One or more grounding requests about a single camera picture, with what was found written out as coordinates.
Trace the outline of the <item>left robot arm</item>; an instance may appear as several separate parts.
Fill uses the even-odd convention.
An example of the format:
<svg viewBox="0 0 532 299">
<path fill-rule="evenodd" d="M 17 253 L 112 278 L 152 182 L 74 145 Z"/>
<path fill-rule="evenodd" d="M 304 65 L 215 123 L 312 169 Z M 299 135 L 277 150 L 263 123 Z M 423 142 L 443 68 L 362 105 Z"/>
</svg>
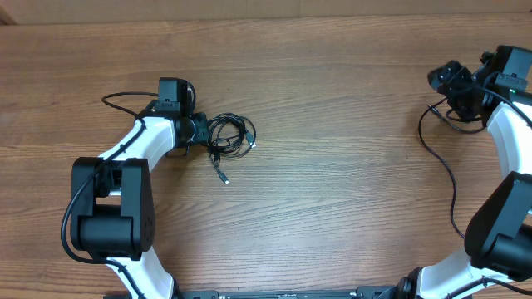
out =
<svg viewBox="0 0 532 299">
<path fill-rule="evenodd" d="M 180 298 L 176 280 L 153 247 L 150 173 L 170 151 L 205 143 L 207 120 L 195 112 L 196 92 L 187 80 L 161 77 L 150 97 L 120 142 L 74 162 L 61 242 L 71 259 L 108 266 L 129 298 Z"/>
</svg>

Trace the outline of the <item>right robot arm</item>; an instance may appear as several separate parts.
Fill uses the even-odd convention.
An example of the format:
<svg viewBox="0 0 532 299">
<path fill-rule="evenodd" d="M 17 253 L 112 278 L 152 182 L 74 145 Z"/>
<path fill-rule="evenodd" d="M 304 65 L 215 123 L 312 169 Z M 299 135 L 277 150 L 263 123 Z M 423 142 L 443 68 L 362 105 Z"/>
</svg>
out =
<svg viewBox="0 0 532 299">
<path fill-rule="evenodd" d="M 429 72 L 428 83 L 450 109 L 427 109 L 453 130 L 480 122 L 495 143 L 502 181 L 459 233 L 462 249 L 413 270 L 383 298 L 471 298 L 491 286 L 531 293 L 517 286 L 531 277 L 531 227 L 525 224 L 531 213 L 531 52 L 499 45 L 483 52 L 480 63 L 470 71 L 451 60 Z"/>
</svg>

